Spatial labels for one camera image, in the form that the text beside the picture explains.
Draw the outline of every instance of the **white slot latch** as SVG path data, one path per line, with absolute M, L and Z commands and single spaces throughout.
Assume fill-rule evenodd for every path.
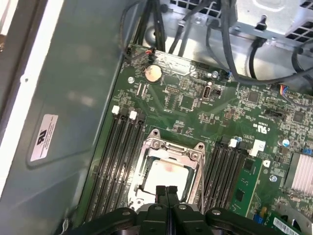
M 112 108 L 112 113 L 115 114 L 115 115 L 118 115 L 118 113 L 119 113 L 119 106 L 114 105 L 113 108 Z
M 131 120 L 136 120 L 136 117 L 137 117 L 137 112 L 131 111 L 131 114 L 129 115 L 129 118 L 130 118 Z

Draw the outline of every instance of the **capacitor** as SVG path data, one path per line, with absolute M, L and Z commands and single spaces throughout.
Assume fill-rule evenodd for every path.
M 290 146 L 290 141 L 288 139 L 282 139 L 278 141 L 278 145 L 287 148 Z

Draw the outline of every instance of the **gray metal panel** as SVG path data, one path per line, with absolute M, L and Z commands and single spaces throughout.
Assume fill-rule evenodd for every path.
M 52 234 L 77 205 L 120 64 L 127 2 L 65 1 L 0 201 L 1 235 Z M 59 115 L 56 129 L 48 156 L 30 162 L 44 114 Z

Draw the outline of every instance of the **wire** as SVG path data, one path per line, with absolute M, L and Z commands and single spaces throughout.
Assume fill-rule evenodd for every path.
M 189 11 L 184 18 L 182 18 L 182 21 L 186 22 L 187 20 L 189 20 L 193 15 L 195 15 L 196 13 L 198 13 L 199 11 L 205 9 L 206 7 L 208 7 L 211 2 L 213 0 L 202 0 L 202 2 L 197 5 L 194 9 L 192 9 L 191 11 Z M 174 41 L 168 51 L 169 54 L 173 54 L 179 40 L 180 40 L 180 37 L 183 33 L 183 29 L 184 29 L 184 25 L 183 24 L 180 24 L 178 26 L 178 29 L 177 29 L 177 32 L 176 32 L 176 35 L 175 35 L 175 38 L 174 38 Z
M 137 4 L 143 2 L 144 0 L 137 0 L 135 1 L 134 3 L 130 4 L 129 6 L 127 6 L 124 10 L 123 10 L 123 13 L 122 13 L 122 17 L 121 17 L 121 22 L 120 22 L 120 27 L 119 27 L 119 42 L 120 42 L 120 47 L 121 47 L 121 50 L 122 50 L 122 53 L 123 55 L 125 56 L 126 59 L 128 59 L 129 61 L 134 61 L 134 60 L 137 60 L 143 56 L 145 56 L 147 54 L 148 51 L 145 51 L 143 53 L 140 53 L 139 55 L 135 56 L 135 57 L 130 57 L 128 54 L 127 54 L 127 51 L 125 49 L 125 45 L 124 45 L 124 40 L 123 40 L 123 29 L 124 29 L 124 22 L 125 22 L 125 18 L 126 18 L 126 15 L 128 13 L 128 11 L 136 6 Z
M 230 13 L 231 13 L 231 9 L 230 9 L 229 0 L 222 0 L 221 21 L 222 21 L 222 39 L 223 39 L 224 53 L 225 53 L 225 57 L 226 57 L 228 66 L 230 68 L 230 71 L 232 72 L 232 75 L 237 82 L 240 82 L 246 85 L 268 85 L 268 84 L 275 84 L 275 83 L 283 83 L 283 82 L 287 82 L 290 80 L 294 80 L 295 78 L 302 77 L 304 75 L 309 74 L 311 71 L 313 71 L 313 67 L 311 67 L 308 70 L 305 70 L 298 74 L 293 74 L 293 75 L 276 78 L 272 80 L 252 80 L 252 79 L 240 77 L 235 66 L 234 57 L 232 54 L 232 49 L 231 49 L 231 44 L 230 44 L 230 36 L 229 36 Z
M 205 40 L 205 45 L 206 45 L 206 50 L 209 53 L 210 57 L 218 63 L 221 69 L 225 71 L 229 71 L 229 69 L 219 60 L 219 58 L 216 56 L 214 53 L 211 45 L 210 45 L 210 37 L 211 37 L 211 31 L 212 28 L 218 28 L 219 26 L 219 21 L 218 20 L 212 20 L 211 23 L 208 24 L 207 26 L 207 31 L 206 31 L 206 40 Z
M 249 56 L 249 73 L 250 73 L 250 76 L 254 79 L 257 79 L 255 75 L 255 71 L 254 71 L 254 57 L 255 57 L 257 50 L 260 47 L 262 47 L 265 42 L 266 42 L 266 39 L 257 37 L 251 44 L 252 50 Z
M 154 11 L 154 21 L 155 21 L 155 35 L 157 49 L 165 52 L 165 29 L 161 13 L 160 0 L 153 0 L 153 11 Z
M 140 21 L 139 21 L 139 24 L 138 24 L 137 32 L 134 36 L 133 42 L 135 44 L 139 44 L 139 45 L 143 44 L 143 39 L 144 39 L 147 25 L 149 22 L 151 10 L 152 10 L 152 2 L 149 0 L 149 1 L 147 1 L 146 5 L 145 5 L 145 8 L 143 10 L 143 14 L 142 14 Z
M 303 52 L 303 47 L 305 45 L 311 44 L 311 43 L 313 43 L 313 40 L 308 40 L 305 43 L 301 44 L 300 46 L 295 47 L 294 50 L 293 50 L 293 53 L 292 53 L 292 56 L 291 56 L 291 63 L 292 63 L 293 69 L 297 73 L 300 73 L 300 72 L 304 71 L 304 69 L 301 67 L 301 65 L 299 63 L 298 54 L 300 54 L 301 51 Z M 313 89 L 313 77 L 311 77 L 309 74 L 307 74 L 307 75 L 304 75 L 303 78 L 306 79 L 309 82 L 309 84 L 311 85 L 311 87 Z
M 280 95 L 290 104 L 293 104 L 297 107 L 301 107 L 301 108 L 313 108 L 313 105 L 304 105 L 304 104 L 299 104 L 297 102 L 294 102 L 291 98 L 288 98 L 286 95 L 286 91 L 288 90 L 287 86 L 284 85 L 280 85 Z

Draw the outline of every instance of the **white label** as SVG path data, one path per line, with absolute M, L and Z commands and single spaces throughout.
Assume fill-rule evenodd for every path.
M 279 219 L 274 218 L 274 222 L 273 224 L 279 228 L 279 230 L 283 231 L 285 234 L 288 235 L 299 235 L 298 233 L 296 233 L 294 230 L 292 230 L 291 228 L 289 228 L 286 224 L 284 224 L 283 222 L 281 222 Z
M 36 138 L 35 147 L 30 161 L 43 159 L 47 156 L 58 115 L 45 114 Z

